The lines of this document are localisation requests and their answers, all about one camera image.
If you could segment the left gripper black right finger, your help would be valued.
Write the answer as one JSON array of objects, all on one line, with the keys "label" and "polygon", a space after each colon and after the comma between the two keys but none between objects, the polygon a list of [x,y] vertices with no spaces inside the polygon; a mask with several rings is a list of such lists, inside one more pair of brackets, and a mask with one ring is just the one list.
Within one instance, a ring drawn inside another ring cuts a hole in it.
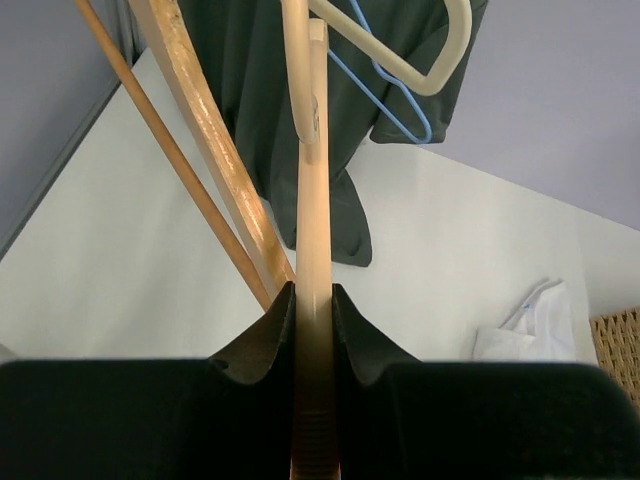
[{"label": "left gripper black right finger", "polygon": [[346,479],[635,479],[639,416],[600,368],[424,362],[333,288]]}]

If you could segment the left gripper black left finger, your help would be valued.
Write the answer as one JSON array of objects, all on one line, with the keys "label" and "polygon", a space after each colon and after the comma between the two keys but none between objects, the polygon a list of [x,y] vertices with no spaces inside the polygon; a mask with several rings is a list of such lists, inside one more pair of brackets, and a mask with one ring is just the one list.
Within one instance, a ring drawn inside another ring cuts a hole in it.
[{"label": "left gripper black left finger", "polygon": [[207,358],[1,367],[5,479],[286,479],[295,294]]}]

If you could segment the beige wooden hanger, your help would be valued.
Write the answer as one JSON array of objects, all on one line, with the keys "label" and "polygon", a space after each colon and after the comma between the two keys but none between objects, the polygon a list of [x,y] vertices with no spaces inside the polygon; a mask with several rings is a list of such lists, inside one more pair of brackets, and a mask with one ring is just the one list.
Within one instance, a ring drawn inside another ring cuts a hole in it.
[{"label": "beige wooden hanger", "polygon": [[287,78],[299,138],[292,476],[340,476],[332,321],[325,21],[307,1],[281,4]]}]

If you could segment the brown wooden hanger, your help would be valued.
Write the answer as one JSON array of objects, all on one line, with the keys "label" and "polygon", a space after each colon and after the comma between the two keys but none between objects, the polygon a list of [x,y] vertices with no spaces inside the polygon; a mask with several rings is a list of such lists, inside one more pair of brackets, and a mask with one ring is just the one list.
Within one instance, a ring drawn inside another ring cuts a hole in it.
[{"label": "brown wooden hanger", "polygon": [[175,1],[133,1],[164,79],[231,218],[225,220],[87,1],[76,6],[195,205],[263,309],[294,272],[208,87]]}]

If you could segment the light blue wire hanger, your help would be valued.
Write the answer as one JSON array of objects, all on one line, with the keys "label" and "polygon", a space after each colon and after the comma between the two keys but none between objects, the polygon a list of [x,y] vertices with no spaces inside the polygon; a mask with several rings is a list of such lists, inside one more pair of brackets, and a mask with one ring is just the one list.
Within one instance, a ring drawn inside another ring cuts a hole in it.
[{"label": "light blue wire hanger", "polygon": [[[355,21],[418,70],[428,70],[441,49],[448,17],[440,1],[336,1]],[[376,143],[426,144],[443,138],[439,100],[391,83],[371,60],[329,31],[329,126],[335,148]]]}]

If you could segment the white t shirt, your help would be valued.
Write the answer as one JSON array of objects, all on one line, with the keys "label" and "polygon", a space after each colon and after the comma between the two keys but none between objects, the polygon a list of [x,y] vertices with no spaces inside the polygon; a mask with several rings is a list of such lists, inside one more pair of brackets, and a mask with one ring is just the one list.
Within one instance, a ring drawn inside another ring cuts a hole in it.
[{"label": "white t shirt", "polygon": [[500,326],[477,330],[475,361],[574,362],[577,360],[567,285],[539,284]]}]

